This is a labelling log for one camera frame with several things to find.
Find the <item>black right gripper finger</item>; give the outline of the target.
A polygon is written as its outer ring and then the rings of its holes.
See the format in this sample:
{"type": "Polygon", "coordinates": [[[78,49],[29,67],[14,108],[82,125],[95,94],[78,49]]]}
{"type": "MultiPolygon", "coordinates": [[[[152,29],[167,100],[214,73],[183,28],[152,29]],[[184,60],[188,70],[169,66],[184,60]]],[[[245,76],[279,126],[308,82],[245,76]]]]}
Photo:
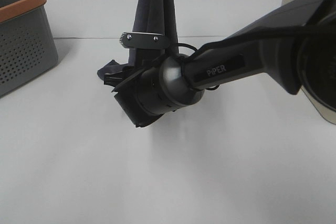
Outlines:
{"type": "Polygon", "coordinates": [[[170,40],[166,36],[155,33],[124,32],[120,36],[119,42],[127,49],[162,50],[170,46],[170,40]]]}

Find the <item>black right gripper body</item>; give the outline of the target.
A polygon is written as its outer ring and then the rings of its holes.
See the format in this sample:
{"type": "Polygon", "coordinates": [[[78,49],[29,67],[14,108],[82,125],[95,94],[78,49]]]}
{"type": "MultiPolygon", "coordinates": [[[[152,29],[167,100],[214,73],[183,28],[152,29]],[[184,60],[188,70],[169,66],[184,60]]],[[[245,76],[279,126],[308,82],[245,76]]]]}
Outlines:
{"type": "Polygon", "coordinates": [[[168,113],[168,98],[160,84],[160,64],[166,56],[137,56],[133,64],[111,60],[103,81],[136,127],[146,127],[168,113]]]}

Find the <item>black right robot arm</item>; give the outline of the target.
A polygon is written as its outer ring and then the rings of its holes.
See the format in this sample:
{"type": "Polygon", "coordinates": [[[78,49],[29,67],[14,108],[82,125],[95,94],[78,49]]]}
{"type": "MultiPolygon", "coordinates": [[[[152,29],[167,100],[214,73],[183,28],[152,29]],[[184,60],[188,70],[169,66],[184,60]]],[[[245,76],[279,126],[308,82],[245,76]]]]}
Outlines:
{"type": "Polygon", "coordinates": [[[104,75],[132,123],[198,103],[205,90],[266,73],[289,94],[305,89],[318,108],[335,111],[335,0],[294,0],[236,34],[190,56],[161,34],[124,33],[134,66],[104,75]]]}

